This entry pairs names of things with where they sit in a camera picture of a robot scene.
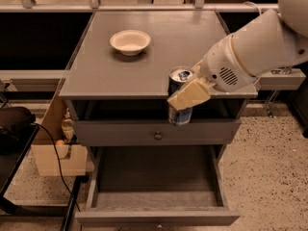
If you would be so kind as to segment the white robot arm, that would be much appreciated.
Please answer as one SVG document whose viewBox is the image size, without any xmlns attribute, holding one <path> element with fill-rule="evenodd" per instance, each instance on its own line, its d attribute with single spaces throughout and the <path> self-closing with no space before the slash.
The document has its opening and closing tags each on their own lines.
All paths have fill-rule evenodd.
<svg viewBox="0 0 308 231">
<path fill-rule="evenodd" d="M 211 98 L 210 89 L 232 92 L 278 67 L 308 61 L 308 0 L 278 0 L 238 31 L 214 44 L 192 68 L 193 76 L 168 100 L 180 111 Z"/>
</svg>

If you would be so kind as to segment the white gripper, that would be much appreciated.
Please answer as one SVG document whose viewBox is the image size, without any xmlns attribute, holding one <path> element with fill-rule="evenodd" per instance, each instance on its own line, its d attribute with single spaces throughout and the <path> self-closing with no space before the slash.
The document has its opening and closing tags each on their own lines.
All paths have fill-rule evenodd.
<svg viewBox="0 0 308 231">
<path fill-rule="evenodd" d="M 208 101 L 211 98 L 212 82 L 216 84 L 216 90 L 232 92 L 257 81 L 257 77 L 253 76 L 239 60 L 233 35 L 213 45 L 204 55 L 203 60 L 192 67 L 192 71 L 195 78 L 184 84 L 167 100 L 176 111 L 192 108 Z"/>
</svg>

